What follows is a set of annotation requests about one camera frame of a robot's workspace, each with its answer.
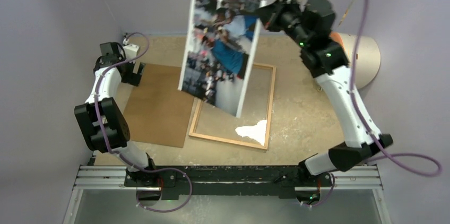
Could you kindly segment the printed photo with white border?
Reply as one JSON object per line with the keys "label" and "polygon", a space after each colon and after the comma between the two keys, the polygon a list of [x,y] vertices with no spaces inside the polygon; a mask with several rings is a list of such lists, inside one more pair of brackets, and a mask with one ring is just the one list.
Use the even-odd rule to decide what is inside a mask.
{"label": "printed photo with white border", "polygon": [[240,117],[265,0],[191,0],[178,90]]}

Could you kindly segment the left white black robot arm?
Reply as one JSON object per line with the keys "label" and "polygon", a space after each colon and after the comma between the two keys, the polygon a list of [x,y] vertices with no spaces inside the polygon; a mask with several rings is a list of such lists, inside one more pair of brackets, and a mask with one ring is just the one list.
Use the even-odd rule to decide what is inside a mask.
{"label": "left white black robot arm", "polygon": [[108,153],[127,166],[132,179],[144,186],[158,181],[151,157],[131,141],[129,126],[115,96],[121,83],[138,86],[145,65],[134,72],[140,47],[135,44],[106,42],[93,68],[95,81],[87,100],[74,108],[74,115],[87,147]]}

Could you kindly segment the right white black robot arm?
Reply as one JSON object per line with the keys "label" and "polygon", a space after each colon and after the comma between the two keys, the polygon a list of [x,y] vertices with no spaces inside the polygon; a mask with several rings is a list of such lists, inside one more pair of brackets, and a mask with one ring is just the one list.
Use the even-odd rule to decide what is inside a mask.
{"label": "right white black robot arm", "polygon": [[283,31],[300,47],[300,58],[326,93],[335,111],[344,142],[299,163],[298,178],[311,185],[328,171],[348,171],[393,144],[371,119],[351,78],[352,66],[342,45],[332,38],[335,12],[328,0],[276,0],[255,11],[264,28]]}

